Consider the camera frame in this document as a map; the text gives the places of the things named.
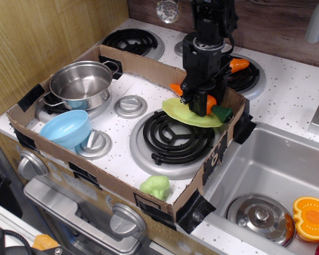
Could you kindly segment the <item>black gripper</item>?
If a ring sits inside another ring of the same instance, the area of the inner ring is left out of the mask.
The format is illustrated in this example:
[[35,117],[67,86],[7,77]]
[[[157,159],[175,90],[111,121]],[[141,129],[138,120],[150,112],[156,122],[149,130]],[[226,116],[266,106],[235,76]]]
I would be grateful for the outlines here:
[[183,39],[183,68],[186,77],[181,83],[181,102],[189,109],[204,117],[207,113],[207,96],[211,95],[221,104],[231,73],[229,52],[222,53],[224,42],[220,45],[204,45],[197,40],[196,33]]

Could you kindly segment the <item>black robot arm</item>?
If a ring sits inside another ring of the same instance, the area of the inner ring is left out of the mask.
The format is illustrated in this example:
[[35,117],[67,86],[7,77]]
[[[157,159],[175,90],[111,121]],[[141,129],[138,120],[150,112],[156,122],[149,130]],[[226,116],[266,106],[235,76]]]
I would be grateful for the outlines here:
[[225,39],[234,45],[238,16],[234,1],[191,1],[194,32],[183,39],[181,102],[201,117],[207,114],[207,97],[223,101],[231,73],[232,50],[223,52]]

